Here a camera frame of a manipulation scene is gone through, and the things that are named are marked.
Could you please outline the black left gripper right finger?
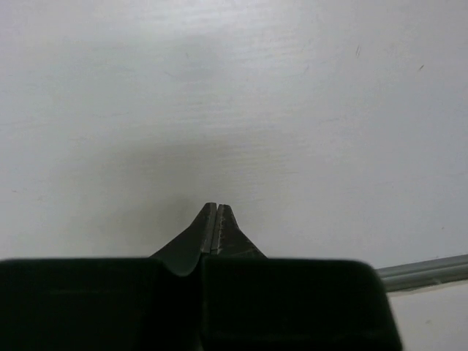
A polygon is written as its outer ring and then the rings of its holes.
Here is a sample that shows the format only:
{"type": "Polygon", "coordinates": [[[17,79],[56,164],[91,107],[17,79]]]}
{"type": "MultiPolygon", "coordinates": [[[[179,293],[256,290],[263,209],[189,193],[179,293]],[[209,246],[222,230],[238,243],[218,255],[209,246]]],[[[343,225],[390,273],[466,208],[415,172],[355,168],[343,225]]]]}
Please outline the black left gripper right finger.
{"type": "Polygon", "coordinates": [[[266,257],[233,210],[201,261],[204,350],[401,350],[377,272],[355,260],[266,257]]]}

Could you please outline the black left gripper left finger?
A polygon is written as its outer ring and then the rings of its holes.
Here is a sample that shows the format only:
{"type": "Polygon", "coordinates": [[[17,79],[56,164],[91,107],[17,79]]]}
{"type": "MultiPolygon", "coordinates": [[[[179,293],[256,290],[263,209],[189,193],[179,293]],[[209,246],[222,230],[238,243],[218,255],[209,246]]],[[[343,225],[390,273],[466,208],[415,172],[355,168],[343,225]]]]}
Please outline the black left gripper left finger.
{"type": "Polygon", "coordinates": [[[210,240],[216,204],[150,257],[1,262],[3,350],[152,350],[179,282],[210,240]]]}

